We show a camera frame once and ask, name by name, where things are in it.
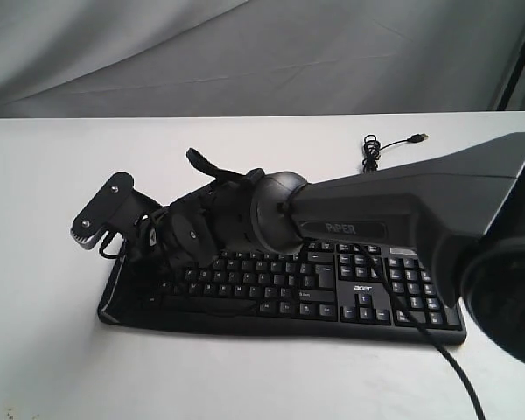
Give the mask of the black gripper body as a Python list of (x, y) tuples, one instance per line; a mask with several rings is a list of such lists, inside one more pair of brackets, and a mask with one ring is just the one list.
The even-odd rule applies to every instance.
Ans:
[(150, 280), (190, 263), (209, 264), (219, 253), (209, 226), (214, 183), (169, 206), (136, 190), (126, 198), (126, 240), (133, 275)]

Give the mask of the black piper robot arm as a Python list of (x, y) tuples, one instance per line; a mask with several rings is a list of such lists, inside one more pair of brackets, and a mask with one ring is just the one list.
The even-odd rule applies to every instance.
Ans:
[(135, 195), (116, 322), (457, 345), (468, 311), (525, 363), (525, 132), (315, 184), (187, 156), (207, 185), (168, 206)]

